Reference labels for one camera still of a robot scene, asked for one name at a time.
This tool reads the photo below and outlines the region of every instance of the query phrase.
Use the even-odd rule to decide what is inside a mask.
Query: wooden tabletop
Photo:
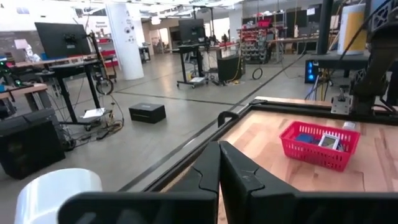
[[[226,48],[228,49],[228,48],[235,47],[235,46],[238,46],[238,45],[239,45],[239,44],[231,44],[231,45],[227,45]],[[211,46],[211,47],[209,47],[209,51],[223,50],[223,49],[225,49],[225,46],[219,46],[219,45],[217,45],[217,46]],[[206,48],[200,47],[199,50],[200,50],[200,51],[205,51]]]
[[[15,87],[12,87],[12,86],[7,86],[6,87],[7,90],[10,90],[10,89],[13,89],[13,88],[15,88]],[[12,95],[14,97],[17,97],[17,96],[24,95],[26,93],[34,93],[34,92],[42,91],[42,90],[46,90],[46,89],[47,89],[47,85],[46,84],[35,83],[34,86],[32,86],[32,87],[21,88],[20,90],[12,91]],[[11,97],[11,95],[8,92],[0,93],[0,99],[5,99],[5,98],[9,98],[9,97]]]
[[[328,102],[257,97],[286,103],[329,106]],[[355,154],[344,172],[289,159],[285,156],[279,135],[291,122],[303,121],[341,128],[344,121],[299,116],[294,114],[252,111],[221,139],[250,157],[254,162],[302,191],[396,192],[398,191],[398,127],[356,123],[361,133]],[[182,172],[163,191],[183,177]],[[222,194],[218,223],[226,223]]]
[[[270,42],[281,42],[281,43],[294,43],[294,42],[311,42],[318,40],[319,37],[297,37],[297,38],[284,38],[277,40],[270,40]]]
[[[18,62],[14,65],[14,67],[43,66],[46,64],[50,64],[50,63],[67,62],[70,60],[76,60],[76,59],[81,59],[81,58],[86,59],[86,58],[92,58],[92,57],[96,57],[96,55],[91,54],[91,55],[85,55],[85,56],[61,58],[61,59],[56,59],[56,60],[42,60],[39,62]]]

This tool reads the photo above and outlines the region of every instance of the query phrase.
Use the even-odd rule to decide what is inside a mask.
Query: white column
[[[233,10],[228,12],[229,15],[229,34],[231,35],[231,40],[234,38],[235,40],[239,39],[239,35],[237,29],[242,28],[242,7],[236,7]]]
[[[144,77],[137,37],[134,32],[135,26],[126,3],[107,3],[106,14],[109,18],[119,68],[123,71],[124,79],[134,80]]]
[[[127,4],[127,9],[130,12],[134,32],[136,33],[136,40],[139,47],[145,42],[144,31],[142,30],[141,13],[139,12],[139,4]]]

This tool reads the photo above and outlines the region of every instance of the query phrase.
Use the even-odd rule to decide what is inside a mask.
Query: white wall
[[[235,9],[229,12],[229,33],[231,38],[239,39],[238,29],[242,28],[242,9]]]

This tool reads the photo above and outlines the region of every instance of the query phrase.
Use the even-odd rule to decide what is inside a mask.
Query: gray concrete floor
[[[296,58],[296,55],[286,55],[284,66]],[[105,191],[142,190],[215,131],[215,118],[220,112],[238,111],[255,96],[303,98],[312,87],[303,83],[304,61],[302,58],[282,73],[281,64],[262,65],[264,74],[259,80],[251,79],[258,66],[248,65],[246,75],[238,85],[216,86],[210,83],[196,89],[183,85],[179,89],[176,87],[176,81],[182,79],[178,55],[153,57],[151,62],[143,65],[145,77],[139,80],[124,81],[119,73],[113,97],[122,112],[116,107],[113,109],[116,118],[124,116],[125,127],[102,141],[68,152],[65,160],[24,180],[0,176],[2,223],[13,222],[17,195],[27,183],[57,169],[81,167],[92,170],[101,177]],[[348,79],[338,73],[335,82],[344,84]],[[68,88],[76,114],[83,115],[85,109],[94,107],[87,80],[72,80],[68,82]],[[336,87],[330,88],[327,99],[337,93]],[[68,117],[63,100],[50,90],[49,94],[54,99],[58,119]],[[112,107],[109,96],[102,97],[100,102],[105,108]],[[165,105],[167,119],[157,124],[130,121],[128,108],[141,102]],[[24,99],[19,99],[16,105],[19,113],[28,111]],[[71,130],[74,133],[84,131],[82,127],[72,127]]]

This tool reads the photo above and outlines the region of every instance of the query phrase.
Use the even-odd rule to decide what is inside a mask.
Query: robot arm
[[[398,58],[398,7],[388,16],[388,22],[371,34],[371,55],[368,66],[351,81],[353,96],[351,113],[373,114],[376,97],[383,97],[388,87],[386,72]]]

